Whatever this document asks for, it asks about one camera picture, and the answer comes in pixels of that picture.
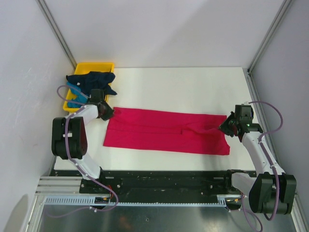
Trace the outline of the pink t shirt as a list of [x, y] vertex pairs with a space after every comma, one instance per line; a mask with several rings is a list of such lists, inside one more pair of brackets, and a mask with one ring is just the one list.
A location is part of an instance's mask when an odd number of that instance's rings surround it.
[[116, 107], [106, 147], [227, 156], [230, 146], [219, 126], [224, 115], [176, 113]]

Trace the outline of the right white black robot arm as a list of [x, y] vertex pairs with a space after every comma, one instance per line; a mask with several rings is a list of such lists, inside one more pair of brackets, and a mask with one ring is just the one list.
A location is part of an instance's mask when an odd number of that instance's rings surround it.
[[230, 116], [219, 126], [219, 130], [230, 137], [238, 137], [249, 153], [255, 167], [256, 177], [246, 171], [229, 170], [223, 181], [223, 189], [228, 194], [237, 190], [249, 198], [253, 212], [287, 215], [293, 208], [296, 192], [296, 178], [287, 174], [278, 164], [268, 147], [264, 132], [253, 122], [254, 112], [250, 103], [238, 104]]

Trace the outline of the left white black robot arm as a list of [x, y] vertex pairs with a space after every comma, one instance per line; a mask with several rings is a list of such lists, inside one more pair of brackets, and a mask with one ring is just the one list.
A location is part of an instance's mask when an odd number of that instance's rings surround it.
[[114, 110], [105, 101], [102, 89], [91, 90], [90, 98], [76, 112], [66, 117], [56, 117], [52, 124], [52, 153], [63, 160], [69, 160], [84, 179], [91, 180], [90, 188], [102, 193], [107, 182], [100, 177], [101, 167], [88, 153], [85, 126], [95, 120], [107, 121], [113, 117]]

